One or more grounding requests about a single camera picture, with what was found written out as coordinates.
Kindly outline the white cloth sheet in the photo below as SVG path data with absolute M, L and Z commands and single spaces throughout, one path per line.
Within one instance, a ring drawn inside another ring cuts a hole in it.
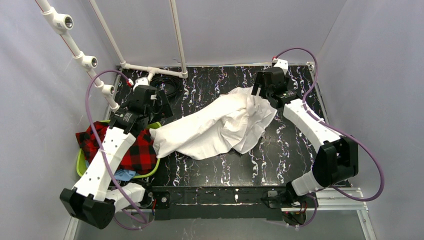
M 203 109 L 151 130 L 156 157 L 178 152 L 204 160 L 230 150 L 239 154 L 252 150 L 277 110 L 251 92 L 251 87 L 236 87 Z

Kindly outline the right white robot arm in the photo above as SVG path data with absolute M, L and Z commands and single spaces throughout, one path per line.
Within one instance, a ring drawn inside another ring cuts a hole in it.
M 301 95 L 288 88 L 288 69 L 286 60 L 274 58 L 270 68 L 257 73 L 251 93 L 281 110 L 312 144 L 316 157 L 310 171 L 288 182 L 284 190 L 270 190 L 261 198 L 271 209 L 303 203 L 307 194 L 345 181 L 359 172 L 358 144 L 325 126 L 325 121 L 307 107 Z

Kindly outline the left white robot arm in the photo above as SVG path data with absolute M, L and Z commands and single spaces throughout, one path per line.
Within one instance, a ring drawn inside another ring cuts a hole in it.
M 135 80 L 132 89 L 129 102 L 113 114 L 103 137 L 90 124 L 97 153 L 75 185 L 59 196 L 72 217 L 98 229 L 107 227 L 116 212 L 143 201 L 145 187 L 132 182 L 120 186 L 114 174 L 148 124 L 173 115 L 165 92 L 151 86 L 148 77 Z

